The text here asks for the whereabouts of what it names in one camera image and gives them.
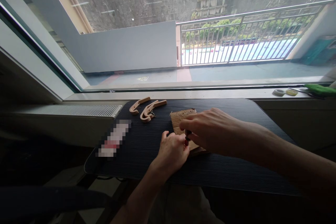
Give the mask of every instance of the glass pane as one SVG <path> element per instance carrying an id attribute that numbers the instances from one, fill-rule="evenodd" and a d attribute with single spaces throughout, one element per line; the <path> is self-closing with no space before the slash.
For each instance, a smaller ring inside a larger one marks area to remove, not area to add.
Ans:
<path id="1" fill-rule="evenodd" d="M 332 0 L 23 1 L 91 90 L 335 77 Z"/>

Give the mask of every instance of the black desk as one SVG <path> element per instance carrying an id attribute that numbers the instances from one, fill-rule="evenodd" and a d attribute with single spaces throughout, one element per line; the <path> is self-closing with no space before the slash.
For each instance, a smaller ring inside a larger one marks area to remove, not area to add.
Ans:
<path id="1" fill-rule="evenodd" d="M 138 107 L 138 115 L 131 115 L 129 112 L 129 108 L 135 101 L 128 102 L 122 108 L 117 119 L 132 120 L 132 129 L 126 135 L 120 153 L 115 160 L 105 161 L 102 158 L 95 157 L 93 152 L 85 164 L 87 173 L 141 179 L 158 153 L 162 132 L 165 130 L 173 132 L 170 112 L 190 108 L 195 108 L 197 112 L 201 112 L 217 107 L 240 120 L 258 123 L 286 141 L 295 144 L 256 103 L 247 99 L 168 100 L 167 105 L 154 109 L 157 117 L 144 124 L 140 120 L 140 114 L 144 107 L 152 102 L 153 100 L 141 104 Z M 273 171 L 242 159 L 212 153 L 189 158 L 168 182 L 300 195 L 285 178 Z"/>

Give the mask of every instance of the balcony railing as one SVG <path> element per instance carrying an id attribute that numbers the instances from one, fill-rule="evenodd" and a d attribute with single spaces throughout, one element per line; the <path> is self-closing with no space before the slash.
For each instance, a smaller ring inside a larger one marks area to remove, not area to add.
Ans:
<path id="1" fill-rule="evenodd" d="M 180 65 L 284 60 L 323 7 L 333 2 L 177 23 Z"/>

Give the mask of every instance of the wooden hook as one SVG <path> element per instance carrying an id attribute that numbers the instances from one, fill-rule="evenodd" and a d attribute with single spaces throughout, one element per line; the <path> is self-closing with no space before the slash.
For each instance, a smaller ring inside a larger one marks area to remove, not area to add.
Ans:
<path id="1" fill-rule="evenodd" d="M 152 118 L 155 116 L 154 114 L 151 113 L 153 111 L 153 109 L 155 107 L 159 107 L 159 106 L 162 106 L 162 105 L 165 105 L 165 104 L 167 104 L 167 100 L 163 100 L 163 101 L 156 100 L 155 102 L 146 106 L 145 109 L 143 110 L 143 112 L 141 113 L 141 116 L 140 116 L 140 119 L 142 120 L 142 122 L 147 123 L 150 120 L 152 120 Z"/>
<path id="2" fill-rule="evenodd" d="M 140 115 L 140 119 L 143 123 L 147 123 L 149 122 L 154 116 L 151 114 L 151 115 L 148 115 L 148 113 L 153 110 L 154 108 L 154 104 L 157 103 L 158 100 L 152 102 L 151 104 L 147 105 L 144 110 L 142 111 L 141 115 Z"/>
<path id="3" fill-rule="evenodd" d="M 144 103 L 144 102 L 147 102 L 149 101 L 151 98 L 148 96 L 146 98 L 143 98 L 141 100 L 138 100 L 136 103 L 134 103 L 134 105 L 132 107 L 129 108 L 129 111 L 131 112 L 131 114 L 135 115 L 135 114 L 139 114 L 139 111 L 136 110 L 136 108 L 141 104 L 141 103 Z"/>

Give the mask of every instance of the balcony floor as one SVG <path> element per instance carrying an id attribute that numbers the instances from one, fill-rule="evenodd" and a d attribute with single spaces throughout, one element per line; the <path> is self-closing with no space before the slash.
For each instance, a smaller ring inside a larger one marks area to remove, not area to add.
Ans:
<path id="1" fill-rule="evenodd" d="M 323 76 L 334 66 L 308 66 L 299 63 L 273 61 L 256 64 L 219 64 L 190 66 L 178 69 L 139 70 L 113 74 L 83 74 L 90 85 L 131 85 L 139 83 L 165 83 L 188 81 L 226 81 L 245 79 L 271 79 L 288 77 Z"/>

